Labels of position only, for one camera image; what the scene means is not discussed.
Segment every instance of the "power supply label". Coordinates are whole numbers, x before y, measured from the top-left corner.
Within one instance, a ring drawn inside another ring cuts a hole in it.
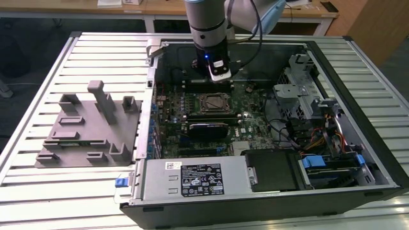
[[[223,194],[219,164],[182,165],[179,172],[183,197]]]

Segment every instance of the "cpu socket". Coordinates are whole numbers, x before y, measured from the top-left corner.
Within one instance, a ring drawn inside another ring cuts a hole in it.
[[[223,113],[230,112],[227,103],[229,96],[225,93],[202,94],[198,96],[199,112],[205,113]]]

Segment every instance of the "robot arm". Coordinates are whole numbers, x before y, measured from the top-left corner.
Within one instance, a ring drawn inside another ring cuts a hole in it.
[[[254,0],[262,33],[272,29],[284,0]],[[213,82],[231,77],[226,28],[235,25],[256,33],[256,17],[248,0],[185,0],[187,21],[197,53],[197,68]]]

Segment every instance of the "dark floor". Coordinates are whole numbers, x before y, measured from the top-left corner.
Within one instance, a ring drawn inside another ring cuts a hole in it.
[[[187,22],[155,22],[158,33],[187,33]],[[141,20],[62,20],[61,27],[54,26],[51,19],[0,19],[0,35],[11,35],[17,40],[22,53],[27,57],[31,69],[19,78],[1,80],[9,85],[14,95],[0,98],[0,152],[6,144],[5,136],[11,135],[25,110],[31,102],[49,68],[59,53],[71,31],[86,32],[145,32]],[[382,66],[380,70],[388,80],[409,99],[409,40]]]

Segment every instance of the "motherboard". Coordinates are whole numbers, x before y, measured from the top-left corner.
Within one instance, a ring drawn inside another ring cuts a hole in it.
[[[232,156],[272,148],[266,91],[252,82],[157,86],[161,158]]]

